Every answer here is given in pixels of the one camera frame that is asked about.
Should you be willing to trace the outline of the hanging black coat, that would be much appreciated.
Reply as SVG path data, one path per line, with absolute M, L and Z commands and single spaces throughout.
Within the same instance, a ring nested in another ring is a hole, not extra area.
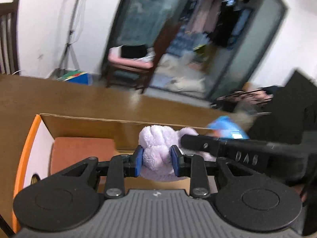
M 252 9 L 242 7 L 236 0 L 224 0 L 211 35 L 212 44 L 233 49 L 252 12 Z

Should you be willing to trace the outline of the blue wet wipes pack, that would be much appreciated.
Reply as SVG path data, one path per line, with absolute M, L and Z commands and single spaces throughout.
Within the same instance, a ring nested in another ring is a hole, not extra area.
M 221 116 L 207 125 L 219 138 L 249 139 L 246 132 L 228 116 Z

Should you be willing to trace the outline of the dark wooden slatted chair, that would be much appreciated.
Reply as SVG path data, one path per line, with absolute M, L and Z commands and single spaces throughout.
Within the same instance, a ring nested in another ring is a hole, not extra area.
M 17 20 L 19 0 L 1 3 L 1 74 L 19 75 Z

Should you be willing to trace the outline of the black cloth on chair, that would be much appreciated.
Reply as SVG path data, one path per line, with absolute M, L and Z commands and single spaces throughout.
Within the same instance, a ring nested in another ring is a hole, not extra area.
M 137 46 L 130 46 L 130 45 L 122 45 L 121 46 L 121 54 L 122 58 L 126 59 L 139 59 L 144 58 L 148 54 L 147 46 L 137 45 Z

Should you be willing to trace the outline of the hanging pink coat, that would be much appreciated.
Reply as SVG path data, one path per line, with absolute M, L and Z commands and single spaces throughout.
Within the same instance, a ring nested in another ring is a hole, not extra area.
M 218 21 L 222 0 L 199 0 L 187 25 L 193 33 L 212 33 Z

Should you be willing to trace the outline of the black monitor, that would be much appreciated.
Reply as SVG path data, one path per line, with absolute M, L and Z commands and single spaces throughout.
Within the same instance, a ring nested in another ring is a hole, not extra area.
M 249 138 L 316 146 L 316 83 L 299 71 L 279 88 L 248 131 Z

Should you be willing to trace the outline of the pink seat cushion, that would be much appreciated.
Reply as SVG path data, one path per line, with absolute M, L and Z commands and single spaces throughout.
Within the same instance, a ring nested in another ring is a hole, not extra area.
M 122 46 L 110 48 L 108 54 L 109 62 L 139 69 L 150 69 L 153 67 L 153 59 L 155 57 L 154 48 L 149 48 L 145 57 L 134 59 L 121 57 L 121 48 Z

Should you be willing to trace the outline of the dark wooden chair with cushion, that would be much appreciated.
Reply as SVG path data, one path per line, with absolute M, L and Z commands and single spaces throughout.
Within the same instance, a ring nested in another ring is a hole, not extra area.
M 137 75 L 134 83 L 136 90 L 144 93 L 152 80 L 158 64 L 176 37 L 182 23 L 175 23 L 168 19 L 163 25 L 152 47 L 146 45 L 122 45 L 109 49 L 107 57 L 106 86 L 111 87 L 115 72 L 123 71 Z

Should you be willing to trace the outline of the cardboard box with orange edges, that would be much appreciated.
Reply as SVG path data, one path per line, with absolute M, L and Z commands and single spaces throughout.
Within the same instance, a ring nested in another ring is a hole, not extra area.
M 182 125 L 36 115 L 18 165 L 14 194 L 85 158 L 108 161 L 118 154 L 144 148 L 139 178 L 128 178 L 126 189 L 189 189 L 187 178 L 174 175 L 169 148 L 185 134 L 217 135 L 217 131 Z

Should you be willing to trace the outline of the purple fluffy cloth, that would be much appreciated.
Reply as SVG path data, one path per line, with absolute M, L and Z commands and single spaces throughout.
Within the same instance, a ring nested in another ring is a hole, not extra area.
M 197 154 L 206 161 L 216 161 L 216 158 L 209 153 L 184 149 L 180 145 L 180 139 L 185 134 L 198 135 L 197 131 L 190 127 L 179 131 L 161 125 L 144 127 L 139 134 L 139 145 L 144 149 L 140 176 L 156 182 L 176 182 L 186 179 L 174 174 L 170 154 L 170 147 L 173 145 L 177 145 L 182 154 Z

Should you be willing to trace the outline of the colourful bag on floor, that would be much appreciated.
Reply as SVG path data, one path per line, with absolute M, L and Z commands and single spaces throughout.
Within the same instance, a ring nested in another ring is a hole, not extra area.
M 77 83 L 83 85 L 91 85 L 93 83 L 92 76 L 86 71 L 74 70 L 57 79 L 58 81 Z

